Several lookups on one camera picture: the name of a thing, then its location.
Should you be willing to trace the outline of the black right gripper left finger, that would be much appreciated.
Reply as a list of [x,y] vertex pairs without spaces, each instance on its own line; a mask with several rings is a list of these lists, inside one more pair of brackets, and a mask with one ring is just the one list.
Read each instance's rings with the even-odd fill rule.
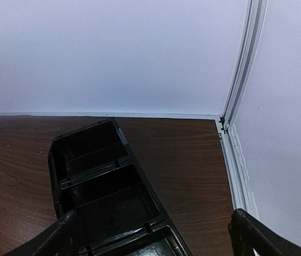
[[71,210],[39,235],[5,255],[79,255],[80,220]]

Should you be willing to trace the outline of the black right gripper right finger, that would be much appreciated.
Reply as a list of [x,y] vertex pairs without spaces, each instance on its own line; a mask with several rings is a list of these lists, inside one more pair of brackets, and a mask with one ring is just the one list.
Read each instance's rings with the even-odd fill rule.
[[243,209],[234,210],[228,231],[234,255],[301,255],[301,247],[279,236]]

